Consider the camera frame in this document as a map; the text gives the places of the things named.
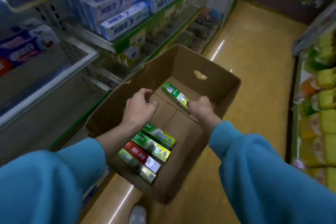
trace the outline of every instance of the brown cardboard box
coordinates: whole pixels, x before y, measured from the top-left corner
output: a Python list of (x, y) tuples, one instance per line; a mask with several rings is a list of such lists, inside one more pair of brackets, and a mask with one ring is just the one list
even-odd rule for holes
[[(195, 71), (205, 76), (197, 77)], [(209, 137), (202, 133), (195, 117), (184, 112), (163, 93), (161, 85), (166, 81), (176, 86), (191, 100), (208, 96), (215, 113), (221, 118), (241, 84), (238, 77), (219, 65), (182, 45), (174, 45), (145, 63), (116, 88), (86, 122), (90, 135), (97, 137), (120, 124), (126, 100), (134, 93), (141, 88), (155, 92), (152, 98), (158, 101), (159, 107), (151, 123), (177, 140), (167, 163), (163, 164), (152, 185), (142, 180), (118, 156), (112, 160), (111, 167), (136, 188), (150, 193), (154, 200), (162, 204), (169, 204), (174, 199), (209, 141)]]

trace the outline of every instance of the tile floor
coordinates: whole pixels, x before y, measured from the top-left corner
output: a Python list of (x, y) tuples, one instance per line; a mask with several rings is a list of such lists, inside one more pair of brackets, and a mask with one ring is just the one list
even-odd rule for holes
[[(258, 133), (285, 155), (287, 106), (294, 39), (305, 25), (239, 1), (204, 56), (241, 78), (242, 85), (224, 120), (242, 133)], [(139, 200), (149, 208), (148, 223), (239, 223), (221, 186), (219, 159), (207, 147), (169, 206), (152, 202), (115, 175), (82, 224), (127, 223)]]

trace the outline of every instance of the box handle hole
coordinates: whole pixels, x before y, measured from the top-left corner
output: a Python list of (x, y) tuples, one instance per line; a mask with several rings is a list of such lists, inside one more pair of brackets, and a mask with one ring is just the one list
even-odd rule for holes
[(194, 74), (197, 77), (197, 79), (200, 79), (200, 80), (208, 79), (208, 77), (202, 74), (200, 71), (194, 70)]

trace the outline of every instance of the person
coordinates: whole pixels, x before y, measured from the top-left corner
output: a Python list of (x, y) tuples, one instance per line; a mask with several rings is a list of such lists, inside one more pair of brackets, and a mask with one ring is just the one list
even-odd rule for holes
[[(158, 103), (151, 94), (134, 94), (120, 125), (96, 139), (28, 153), (0, 168), (1, 223), (76, 223), (83, 192), (153, 117)], [(336, 195), (286, 164), (262, 136), (243, 135), (222, 121), (207, 97), (188, 107), (211, 136), (221, 183), (241, 223), (336, 223)]]

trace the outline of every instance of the blue sweatshirt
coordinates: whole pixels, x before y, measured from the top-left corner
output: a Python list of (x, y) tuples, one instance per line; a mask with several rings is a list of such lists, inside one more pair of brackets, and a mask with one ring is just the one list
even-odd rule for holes
[[(259, 135), (218, 125), (210, 148), (242, 224), (336, 223), (336, 195), (286, 164)], [(1, 223), (77, 223), (83, 193), (106, 167), (101, 145), (85, 139), (56, 153), (36, 151), (0, 168)]]

